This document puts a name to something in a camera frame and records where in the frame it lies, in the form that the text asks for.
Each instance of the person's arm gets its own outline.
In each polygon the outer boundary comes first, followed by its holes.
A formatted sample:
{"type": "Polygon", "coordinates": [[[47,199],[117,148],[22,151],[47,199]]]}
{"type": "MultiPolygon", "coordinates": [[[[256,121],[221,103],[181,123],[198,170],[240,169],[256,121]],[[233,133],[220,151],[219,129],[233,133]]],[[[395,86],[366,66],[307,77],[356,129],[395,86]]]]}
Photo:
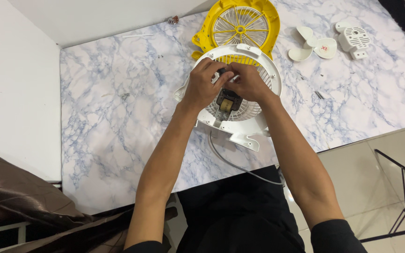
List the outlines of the person's arm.
{"type": "Polygon", "coordinates": [[[176,183],[188,138],[198,113],[208,106],[232,72],[215,84],[211,77],[226,64],[205,58],[192,70],[183,100],[160,138],[140,177],[125,249],[145,241],[162,242],[165,205],[176,183]]]}
{"type": "Polygon", "coordinates": [[[226,83],[225,88],[262,108],[279,166],[309,228],[323,221],[344,219],[329,174],[285,111],[279,96],[266,86],[254,66],[231,63],[227,70],[239,74],[240,79],[226,83]]]}

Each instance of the power cord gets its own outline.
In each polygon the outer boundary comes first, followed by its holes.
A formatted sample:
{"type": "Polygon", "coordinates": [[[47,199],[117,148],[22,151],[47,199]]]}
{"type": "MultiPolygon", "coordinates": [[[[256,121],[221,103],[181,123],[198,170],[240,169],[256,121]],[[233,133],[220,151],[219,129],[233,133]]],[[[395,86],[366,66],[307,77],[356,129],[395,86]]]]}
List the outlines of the power cord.
{"type": "Polygon", "coordinates": [[[272,184],[275,184],[275,185],[284,186],[283,183],[276,183],[276,182],[270,181],[270,180],[268,180],[268,179],[265,179],[265,178],[263,178],[263,177],[261,177],[261,176],[258,176],[258,175],[256,175],[256,174],[252,173],[252,172],[249,171],[249,170],[245,170],[245,169],[243,169],[242,167],[239,167],[239,166],[237,166],[237,165],[235,165],[235,164],[229,162],[229,161],[226,160],[224,157],[222,157],[222,156],[220,155],[220,153],[217,151],[217,149],[215,148],[215,146],[213,145],[213,142],[212,142],[212,130],[210,131],[209,139],[210,139],[210,144],[211,144],[212,147],[213,147],[213,150],[217,153],[217,155],[218,155],[225,163],[227,163],[227,164],[231,165],[232,167],[235,167],[235,168],[237,168],[237,169],[239,169],[239,170],[242,170],[242,171],[244,171],[244,172],[247,172],[247,173],[249,173],[249,174],[251,174],[251,175],[253,175],[253,176],[255,176],[255,177],[258,177],[258,178],[262,179],[263,181],[266,181],[266,182],[269,182],[269,183],[272,183],[272,184]]]}

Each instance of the wire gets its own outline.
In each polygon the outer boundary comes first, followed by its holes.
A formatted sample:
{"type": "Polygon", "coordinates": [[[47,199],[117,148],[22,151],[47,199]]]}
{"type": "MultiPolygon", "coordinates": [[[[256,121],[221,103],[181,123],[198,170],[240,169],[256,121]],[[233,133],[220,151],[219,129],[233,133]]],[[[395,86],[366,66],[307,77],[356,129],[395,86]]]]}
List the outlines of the wire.
{"type": "Polygon", "coordinates": [[[227,164],[231,165],[232,167],[235,167],[235,168],[237,168],[237,169],[239,169],[239,170],[242,170],[242,171],[244,171],[244,172],[247,172],[247,173],[249,173],[249,174],[251,174],[251,175],[253,175],[253,176],[255,176],[255,177],[258,177],[258,178],[262,179],[263,181],[266,181],[266,182],[269,182],[269,183],[272,183],[272,184],[275,184],[275,185],[281,185],[281,186],[284,185],[283,183],[276,183],[276,182],[270,181],[270,180],[268,180],[268,179],[265,179],[265,178],[263,178],[263,177],[261,177],[261,176],[258,176],[258,175],[252,173],[252,172],[249,171],[249,170],[243,169],[242,167],[239,167],[239,166],[237,166],[237,165],[235,165],[235,164],[229,162],[229,161],[226,160],[224,157],[222,157],[222,156],[220,155],[220,153],[217,151],[217,149],[215,148],[215,146],[213,145],[213,142],[212,142],[212,130],[210,130],[209,139],[210,139],[210,144],[211,144],[212,147],[213,147],[213,150],[217,153],[217,155],[218,155],[225,163],[227,163],[227,164]]]}

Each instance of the marble pattern surface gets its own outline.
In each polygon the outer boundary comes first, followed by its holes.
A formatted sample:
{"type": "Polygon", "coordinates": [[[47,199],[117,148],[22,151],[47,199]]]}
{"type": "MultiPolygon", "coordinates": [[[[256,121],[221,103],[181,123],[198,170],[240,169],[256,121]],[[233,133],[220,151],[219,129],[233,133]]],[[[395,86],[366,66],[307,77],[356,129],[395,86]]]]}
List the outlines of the marble pattern surface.
{"type": "MultiPolygon", "coordinates": [[[[283,81],[281,99],[316,152],[405,127],[405,34],[377,0],[272,3],[281,21],[272,51],[283,81]],[[300,63],[288,58],[289,49],[302,46],[295,26],[336,38],[338,21],[368,32],[368,58],[351,61],[340,46],[330,60],[315,54],[300,63]]],[[[63,189],[79,210],[93,214],[135,201],[143,167],[174,112],[172,93],[194,65],[190,55],[198,47],[191,38],[205,16],[61,51],[63,189]],[[122,38],[143,33],[154,35],[122,38]]],[[[173,191],[240,173],[212,152],[203,125],[192,131],[173,191]]],[[[253,170],[278,162],[269,138],[257,136],[257,153],[227,138],[220,135],[214,144],[239,166],[253,170]]]]}

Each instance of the person's hand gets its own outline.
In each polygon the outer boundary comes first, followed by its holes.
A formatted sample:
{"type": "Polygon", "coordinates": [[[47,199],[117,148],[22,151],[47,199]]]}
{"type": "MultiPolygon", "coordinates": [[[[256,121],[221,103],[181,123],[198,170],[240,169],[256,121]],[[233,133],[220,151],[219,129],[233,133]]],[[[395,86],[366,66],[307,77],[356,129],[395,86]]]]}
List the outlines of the person's hand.
{"type": "Polygon", "coordinates": [[[242,98],[260,104],[274,95],[273,91],[263,82],[255,66],[232,62],[226,71],[232,71],[239,77],[235,78],[233,82],[225,83],[225,88],[235,91],[242,98]]]}
{"type": "Polygon", "coordinates": [[[185,108],[199,113],[202,109],[210,105],[216,95],[220,92],[225,82],[233,77],[233,72],[226,71],[218,80],[212,84],[212,76],[223,67],[225,63],[212,61],[209,57],[204,58],[190,72],[187,90],[181,101],[185,108]]]}

